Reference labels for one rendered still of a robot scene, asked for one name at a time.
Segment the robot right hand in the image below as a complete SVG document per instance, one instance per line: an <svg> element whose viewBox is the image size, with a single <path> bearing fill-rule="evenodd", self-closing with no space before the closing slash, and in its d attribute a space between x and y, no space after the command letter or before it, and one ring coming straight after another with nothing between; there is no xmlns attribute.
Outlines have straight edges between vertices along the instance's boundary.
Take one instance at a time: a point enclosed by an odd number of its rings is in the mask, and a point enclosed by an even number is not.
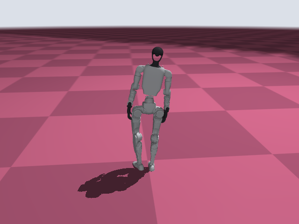
<svg viewBox="0 0 299 224"><path fill-rule="evenodd" d="M167 113L169 112L169 107L166 108L166 110L164 109L164 116L162 117L162 122L161 123L164 123L166 118L167 118Z"/></svg>

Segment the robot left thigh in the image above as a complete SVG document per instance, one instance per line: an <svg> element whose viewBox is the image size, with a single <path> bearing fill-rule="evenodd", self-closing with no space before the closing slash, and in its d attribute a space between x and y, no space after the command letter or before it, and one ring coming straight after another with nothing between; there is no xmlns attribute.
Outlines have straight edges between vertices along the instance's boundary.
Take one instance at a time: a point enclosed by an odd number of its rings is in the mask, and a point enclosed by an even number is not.
<svg viewBox="0 0 299 224"><path fill-rule="evenodd" d="M137 136L137 142L142 140L142 134L139 133L140 128L140 120L141 120L141 114L143 112L143 106L134 106L132 109L132 120L131 120L131 126L132 126L132 133L136 134Z"/></svg>

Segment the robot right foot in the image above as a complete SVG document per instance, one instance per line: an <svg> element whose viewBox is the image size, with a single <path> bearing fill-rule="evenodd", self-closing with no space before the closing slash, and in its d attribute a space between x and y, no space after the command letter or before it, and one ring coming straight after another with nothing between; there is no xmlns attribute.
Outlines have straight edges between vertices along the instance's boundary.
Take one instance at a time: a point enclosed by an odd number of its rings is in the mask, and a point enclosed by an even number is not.
<svg viewBox="0 0 299 224"><path fill-rule="evenodd" d="M155 164L150 165L150 161L148 162L148 166L149 166L149 171L154 171L155 170L155 168L154 168Z"/></svg>

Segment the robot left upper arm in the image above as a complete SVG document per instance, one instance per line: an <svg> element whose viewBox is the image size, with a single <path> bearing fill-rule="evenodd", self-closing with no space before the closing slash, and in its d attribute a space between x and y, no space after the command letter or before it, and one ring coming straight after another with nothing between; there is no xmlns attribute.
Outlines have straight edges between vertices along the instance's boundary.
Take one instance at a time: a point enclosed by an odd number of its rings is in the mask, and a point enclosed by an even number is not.
<svg viewBox="0 0 299 224"><path fill-rule="evenodd" d="M135 76L134 76L134 82L133 82L134 83L134 85L133 85L134 90L139 89L139 81L141 79L141 73L144 71L144 67L145 67L145 65L139 65L136 68Z"/></svg>

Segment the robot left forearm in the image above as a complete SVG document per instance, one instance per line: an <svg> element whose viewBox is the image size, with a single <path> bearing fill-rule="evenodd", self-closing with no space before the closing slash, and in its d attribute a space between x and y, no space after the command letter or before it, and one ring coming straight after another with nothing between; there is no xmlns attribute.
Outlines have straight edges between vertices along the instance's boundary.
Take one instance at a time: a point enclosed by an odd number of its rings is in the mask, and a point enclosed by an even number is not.
<svg viewBox="0 0 299 224"><path fill-rule="evenodd" d="M132 85L131 85L130 95L129 95L128 102L127 102L127 105L129 102L131 102L131 106L133 105L133 101L135 99L135 94L136 94L136 91L133 90L133 85L134 85L134 83L132 83Z"/></svg>

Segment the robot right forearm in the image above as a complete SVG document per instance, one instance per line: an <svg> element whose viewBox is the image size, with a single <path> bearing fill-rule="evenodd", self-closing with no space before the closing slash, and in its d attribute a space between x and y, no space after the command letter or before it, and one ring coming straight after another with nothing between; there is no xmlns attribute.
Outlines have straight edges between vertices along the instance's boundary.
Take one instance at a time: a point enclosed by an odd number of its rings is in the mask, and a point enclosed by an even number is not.
<svg viewBox="0 0 299 224"><path fill-rule="evenodd" d="M170 98L171 98L171 90L170 90L170 95L165 95L164 96L164 109L166 110L167 107L170 105ZM169 107L170 109L170 107Z"/></svg>

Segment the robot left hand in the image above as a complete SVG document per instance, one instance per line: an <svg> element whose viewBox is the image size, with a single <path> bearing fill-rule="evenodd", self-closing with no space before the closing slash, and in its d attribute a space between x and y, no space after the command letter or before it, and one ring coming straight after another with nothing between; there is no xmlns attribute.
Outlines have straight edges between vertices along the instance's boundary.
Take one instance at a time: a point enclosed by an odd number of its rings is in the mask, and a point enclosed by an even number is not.
<svg viewBox="0 0 299 224"><path fill-rule="evenodd" d="M127 106L127 107L128 107L128 108L127 108L128 118L129 118L130 120L132 120L132 118L130 117L130 114L132 114L131 111L130 111L130 110L131 110L131 107L132 107L132 106L131 106L131 102L128 103L128 106Z"/></svg>

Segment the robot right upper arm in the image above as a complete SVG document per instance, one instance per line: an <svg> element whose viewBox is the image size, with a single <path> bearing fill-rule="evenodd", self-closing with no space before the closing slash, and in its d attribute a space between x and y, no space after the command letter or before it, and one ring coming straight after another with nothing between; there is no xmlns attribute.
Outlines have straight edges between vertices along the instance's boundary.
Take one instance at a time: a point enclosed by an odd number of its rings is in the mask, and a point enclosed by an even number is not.
<svg viewBox="0 0 299 224"><path fill-rule="evenodd" d="M170 95L170 87L171 87L171 79L172 79L172 73L169 70L164 69L164 76L165 79L165 89L163 91L164 95Z"/></svg>

